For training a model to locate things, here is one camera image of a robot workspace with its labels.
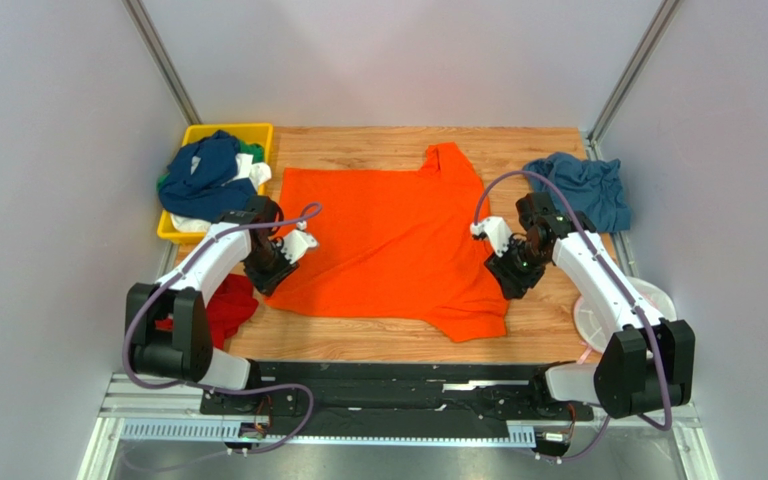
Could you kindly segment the orange t-shirt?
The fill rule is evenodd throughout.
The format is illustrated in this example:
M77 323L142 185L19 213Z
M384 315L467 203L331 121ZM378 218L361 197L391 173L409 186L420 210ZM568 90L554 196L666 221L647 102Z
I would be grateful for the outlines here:
M428 147L412 171L283 173L279 205L322 210L307 229L318 247L267 302L312 317L421 320L455 342L504 336L509 303L473 239L484 185L454 143Z

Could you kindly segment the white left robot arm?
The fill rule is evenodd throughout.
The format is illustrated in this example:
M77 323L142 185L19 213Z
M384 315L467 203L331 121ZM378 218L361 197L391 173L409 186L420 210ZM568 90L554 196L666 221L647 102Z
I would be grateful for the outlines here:
M146 389L189 384L231 393L260 386L255 361L213 341L207 308L238 265L263 296L299 267L318 242L307 219L287 220L279 205L255 195L220 214L186 259L153 283L134 284L126 298L123 366Z

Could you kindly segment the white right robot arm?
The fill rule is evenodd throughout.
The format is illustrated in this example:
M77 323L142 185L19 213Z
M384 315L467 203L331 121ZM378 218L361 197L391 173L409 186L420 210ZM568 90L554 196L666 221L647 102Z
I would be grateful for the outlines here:
M561 211L546 192L516 203L524 234L497 216L476 218L470 233L490 244L486 268L506 299L534 288L548 265L561 269L596 314L608 336L597 364L556 363L535 382L547 403L581 402L610 417L645 417L687 404L692 396L696 337L684 320L650 304L602 247L581 212Z

